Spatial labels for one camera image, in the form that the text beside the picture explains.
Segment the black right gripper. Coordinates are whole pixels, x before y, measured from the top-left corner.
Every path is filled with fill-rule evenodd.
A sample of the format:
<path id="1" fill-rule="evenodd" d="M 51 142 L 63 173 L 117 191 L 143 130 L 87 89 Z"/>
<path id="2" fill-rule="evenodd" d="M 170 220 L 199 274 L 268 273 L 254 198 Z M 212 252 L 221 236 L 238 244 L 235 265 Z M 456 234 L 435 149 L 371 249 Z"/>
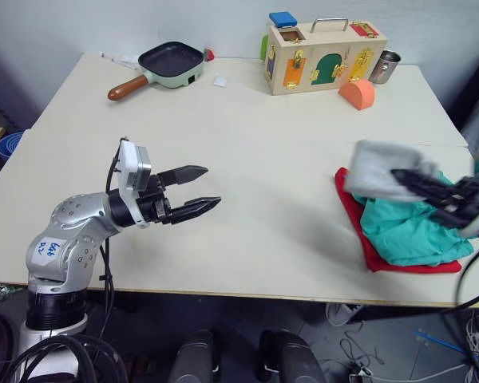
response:
<path id="1" fill-rule="evenodd" d="M 438 204 L 430 218 L 444 227 L 463 229 L 479 216 L 479 176 L 449 185 L 414 170 L 393 169 L 391 173 L 410 192 Z"/>

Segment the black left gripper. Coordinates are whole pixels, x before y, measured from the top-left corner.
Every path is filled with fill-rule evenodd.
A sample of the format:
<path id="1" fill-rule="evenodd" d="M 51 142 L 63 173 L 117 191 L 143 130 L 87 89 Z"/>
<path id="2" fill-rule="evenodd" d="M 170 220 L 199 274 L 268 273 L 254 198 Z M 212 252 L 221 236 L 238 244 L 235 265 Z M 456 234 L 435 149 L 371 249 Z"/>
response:
<path id="1" fill-rule="evenodd" d="M 219 196 L 189 200 L 172 209 L 164 194 L 166 187 L 190 183 L 207 172 L 208 169 L 203 166 L 185 165 L 151 175 L 146 189 L 139 192 L 137 199 L 144 220 L 147 223 L 177 224 L 197 218 L 213 209 L 221 202 Z"/>

